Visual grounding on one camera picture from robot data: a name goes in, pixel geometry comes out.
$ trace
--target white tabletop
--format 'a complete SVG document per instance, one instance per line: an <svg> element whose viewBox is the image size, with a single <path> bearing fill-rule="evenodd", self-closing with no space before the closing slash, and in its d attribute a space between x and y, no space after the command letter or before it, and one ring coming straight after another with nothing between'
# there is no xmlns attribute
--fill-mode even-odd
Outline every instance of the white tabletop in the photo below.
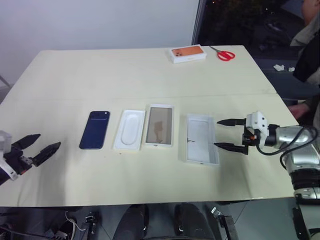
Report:
<svg viewBox="0 0 320 240"><path fill-rule="evenodd" d="M293 195L279 156L219 149L220 165L186 163L186 115L216 121L260 110L269 123L296 125L281 98L243 46L223 46L236 58L172 64L166 49L43 51L0 105L0 126L16 141L41 137L27 148L61 147L39 167L0 186L0 206L85 206L191 201L237 201ZM171 148L113 150L122 111L174 105ZM104 146L79 148L91 111L110 111ZM243 127L216 126L216 140L240 145Z"/></svg>

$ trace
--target scissors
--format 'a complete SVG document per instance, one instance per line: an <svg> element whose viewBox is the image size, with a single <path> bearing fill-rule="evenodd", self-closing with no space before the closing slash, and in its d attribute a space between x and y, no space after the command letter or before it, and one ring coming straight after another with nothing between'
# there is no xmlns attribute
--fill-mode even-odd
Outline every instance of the scissors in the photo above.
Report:
<svg viewBox="0 0 320 240"><path fill-rule="evenodd" d="M222 61L228 62L236 57L236 55L233 52L220 51L218 49L215 49L213 46L209 46L209 47L217 52L218 58Z"/></svg>

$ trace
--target orange phone box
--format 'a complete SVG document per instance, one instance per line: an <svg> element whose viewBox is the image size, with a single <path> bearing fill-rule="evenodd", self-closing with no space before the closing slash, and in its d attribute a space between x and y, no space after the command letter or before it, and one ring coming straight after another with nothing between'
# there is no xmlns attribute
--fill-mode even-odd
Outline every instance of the orange phone box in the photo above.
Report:
<svg viewBox="0 0 320 240"><path fill-rule="evenodd" d="M201 60L207 57L201 45L184 46L169 49L170 59L174 64L184 63L194 60Z"/></svg>

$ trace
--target blue smartphone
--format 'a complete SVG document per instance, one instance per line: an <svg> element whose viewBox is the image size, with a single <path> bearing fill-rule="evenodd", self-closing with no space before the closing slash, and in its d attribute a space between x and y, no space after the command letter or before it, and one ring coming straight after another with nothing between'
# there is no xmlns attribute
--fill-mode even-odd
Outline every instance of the blue smartphone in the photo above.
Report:
<svg viewBox="0 0 320 240"><path fill-rule="evenodd" d="M90 112L79 148L101 149L104 145L109 118L110 112L108 111Z"/></svg>

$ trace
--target table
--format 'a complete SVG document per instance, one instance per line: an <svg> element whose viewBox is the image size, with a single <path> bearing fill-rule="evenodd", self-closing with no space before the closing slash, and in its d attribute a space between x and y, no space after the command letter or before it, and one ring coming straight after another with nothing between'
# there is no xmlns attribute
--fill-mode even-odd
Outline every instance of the table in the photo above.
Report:
<svg viewBox="0 0 320 240"><path fill-rule="evenodd" d="M169 62L165 48L40 52L0 105L0 126L14 141L41 133L25 156L58 141L61 147L41 166L1 185L0 206L291 197L291 180L278 155L264 156L253 147L248 156L219 149L219 166L185 162L188 113L219 121L260 110L270 123L297 124L243 46L217 48L236 58L220 61L208 47L206 60L180 64ZM150 104L174 105L173 146L144 145L145 121L139 152L113 150L122 111L147 110ZM82 150L89 112L99 110L111 113L104 146ZM216 140L241 144L242 132L216 126Z"/></svg>

